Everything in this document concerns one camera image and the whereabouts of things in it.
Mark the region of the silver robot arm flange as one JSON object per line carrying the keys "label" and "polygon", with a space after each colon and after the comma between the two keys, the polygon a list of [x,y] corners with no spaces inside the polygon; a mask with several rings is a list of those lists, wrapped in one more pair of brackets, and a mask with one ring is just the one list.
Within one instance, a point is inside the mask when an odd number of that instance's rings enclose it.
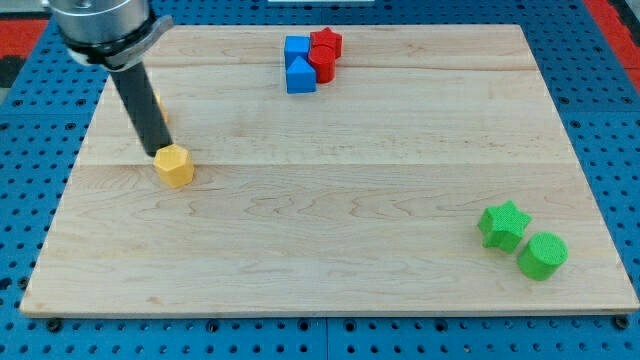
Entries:
{"label": "silver robot arm flange", "polygon": [[48,6],[71,58],[111,72],[139,64],[174,26],[149,0],[49,0]]}

